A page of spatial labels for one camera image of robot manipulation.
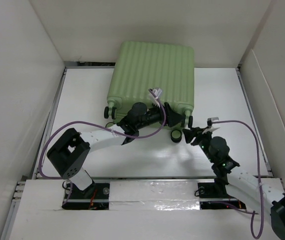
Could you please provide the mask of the green suitcase with blue lining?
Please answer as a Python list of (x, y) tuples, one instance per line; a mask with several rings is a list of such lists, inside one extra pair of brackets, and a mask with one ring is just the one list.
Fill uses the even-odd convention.
[(190, 46), (124, 41), (109, 85), (104, 118), (111, 118), (117, 124), (138, 102), (152, 108), (149, 89), (161, 88), (159, 106), (156, 106), (168, 102), (175, 112), (185, 115), (184, 126), (164, 126), (171, 130), (171, 141), (179, 143), (183, 128), (193, 124), (194, 60), (195, 51)]

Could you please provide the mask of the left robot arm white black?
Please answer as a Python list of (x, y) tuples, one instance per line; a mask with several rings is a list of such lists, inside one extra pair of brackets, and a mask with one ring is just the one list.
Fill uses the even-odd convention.
[(83, 168), (89, 153), (111, 146), (126, 145), (139, 137), (139, 130), (155, 123), (174, 127), (185, 122), (186, 116), (175, 112), (169, 103), (148, 108), (136, 102), (127, 115), (111, 127), (79, 133), (67, 129), (48, 150), (46, 156), (63, 180), (70, 181), (73, 191), (89, 198), (95, 191), (95, 182)]

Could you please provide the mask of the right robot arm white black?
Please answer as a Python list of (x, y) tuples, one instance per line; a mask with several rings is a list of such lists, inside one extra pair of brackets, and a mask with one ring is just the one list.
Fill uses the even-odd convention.
[(213, 136), (209, 128), (183, 129), (186, 143), (199, 146), (211, 162), (219, 181), (213, 184), (216, 195), (227, 194), (245, 203), (267, 221), (275, 235), (285, 240), (285, 192), (263, 184), (258, 177), (249, 174), (230, 155), (227, 141)]

